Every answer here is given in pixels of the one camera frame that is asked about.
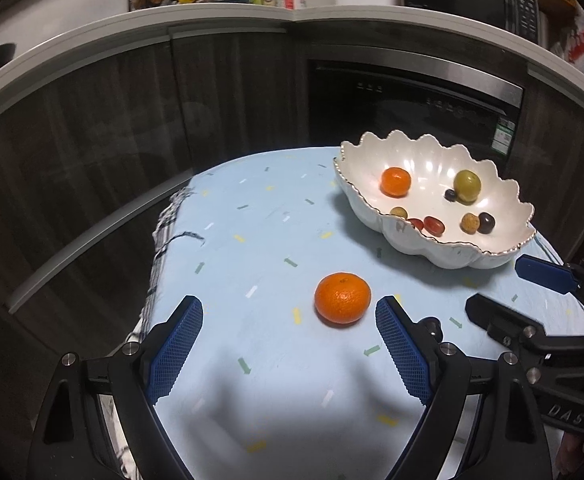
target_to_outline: oven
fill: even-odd
[[[413,52],[352,45],[309,47],[309,130],[313,146],[435,136],[463,144],[476,160],[505,167],[516,139],[523,89],[455,62]]]

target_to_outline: table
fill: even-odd
[[[192,179],[175,215],[146,322],[168,319],[187,294],[203,304],[203,329],[155,407],[195,478],[384,479],[423,410],[376,330],[374,305],[385,295],[412,320],[438,317],[444,340],[467,355],[505,350],[466,318],[476,292],[549,334],[584,334],[584,308],[520,280],[513,263],[444,270],[395,251],[351,211],[335,183],[337,153],[303,148],[227,162]],[[540,234],[523,252],[559,261]],[[336,329],[315,314],[313,292],[341,270],[367,281],[373,304]],[[441,479],[454,476],[475,401]],[[560,433],[549,434],[556,447]]]

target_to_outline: small fruit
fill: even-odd
[[[400,216],[401,218],[407,218],[408,212],[405,211],[405,209],[403,209],[402,207],[392,207],[390,215]]]
[[[476,173],[470,170],[461,170],[454,177],[454,191],[462,201],[472,203],[480,193],[480,179]]]
[[[423,230],[423,221],[420,218],[408,218],[408,222],[411,222],[411,224],[419,231]]]
[[[387,168],[381,175],[380,188],[393,197],[405,196],[411,186],[411,176],[403,168]]]
[[[448,202],[456,202],[456,191],[454,189],[446,189],[444,197]]]
[[[434,218],[433,216],[426,216],[423,219],[423,225],[425,229],[430,234],[433,234],[436,237],[439,237],[445,232],[445,225],[441,222],[438,218]]]
[[[460,228],[469,235],[473,235],[478,230],[480,225],[480,220],[476,215],[472,213],[466,213],[462,216],[460,220]]]
[[[480,221],[478,232],[483,235],[490,234],[496,225],[496,220],[494,220],[494,217],[489,213],[481,213],[478,215],[478,220]]]
[[[361,319],[372,301],[372,291],[365,280],[349,272],[325,276],[314,293],[314,305],[321,316],[339,324]]]

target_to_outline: blue gripper pad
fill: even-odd
[[[187,296],[185,300],[189,301],[189,306],[150,363],[146,397],[152,405],[155,405],[160,397],[165,397],[172,390],[185,359],[187,359],[189,351],[192,350],[194,341],[203,326],[201,302],[194,296]]]
[[[376,303],[376,328],[390,351],[408,394],[426,405],[432,397],[429,367],[385,298]]]
[[[516,260],[514,270],[519,278],[555,290],[559,294],[578,290],[578,280],[567,267],[528,254],[523,254]]]

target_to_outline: fruit bowl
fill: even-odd
[[[389,197],[379,189],[383,171],[395,166],[411,175],[411,187],[402,198]],[[519,200],[518,183],[502,180],[491,160],[473,160],[461,144],[444,148],[429,134],[411,140],[394,130],[386,139],[379,139],[367,132],[358,146],[341,144],[334,168],[349,205],[363,224],[383,233],[401,253],[422,254],[443,269],[501,266],[516,257],[536,233],[530,224],[534,206]],[[444,198],[460,170],[473,171],[482,184],[471,205]],[[396,206],[405,208],[408,218],[440,219],[445,231],[440,237],[425,229],[419,231],[406,219],[390,214]],[[490,234],[471,235],[460,228],[463,215],[481,212],[490,213],[496,220]]]

